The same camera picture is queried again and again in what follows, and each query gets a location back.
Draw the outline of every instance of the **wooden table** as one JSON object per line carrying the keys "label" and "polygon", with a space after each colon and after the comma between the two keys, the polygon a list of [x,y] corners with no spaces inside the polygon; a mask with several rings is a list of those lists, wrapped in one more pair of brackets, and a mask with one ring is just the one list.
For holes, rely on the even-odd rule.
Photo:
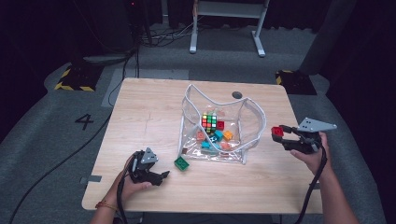
{"label": "wooden table", "polygon": [[[246,165],[188,160],[186,171],[176,168],[181,101],[191,83],[219,103],[234,101],[232,92],[240,91],[264,110],[267,126],[260,143],[248,151]],[[313,176],[272,140],[271,128],[279,124],[298,123],[288,95],[278,85],[126,78],[92,170],[102,180],[88,184],[82,206],[94,209],[125,161],[135,151],[151,147],[159,161],[150,171],[171,173],[159,187],[136,193],[125,210],[298,214]],[[322,213],[318,190],[306,212]]]}

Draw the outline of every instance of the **green block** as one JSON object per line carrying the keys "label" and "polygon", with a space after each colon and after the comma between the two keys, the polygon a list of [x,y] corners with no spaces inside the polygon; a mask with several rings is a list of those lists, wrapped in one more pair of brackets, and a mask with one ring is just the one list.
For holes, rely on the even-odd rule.
{"label": "green block", "polygon": [[177,158],[175,160],[175,166],[181,171],[185,171],[187,167],[189,167],[189,164],[181,157]]}

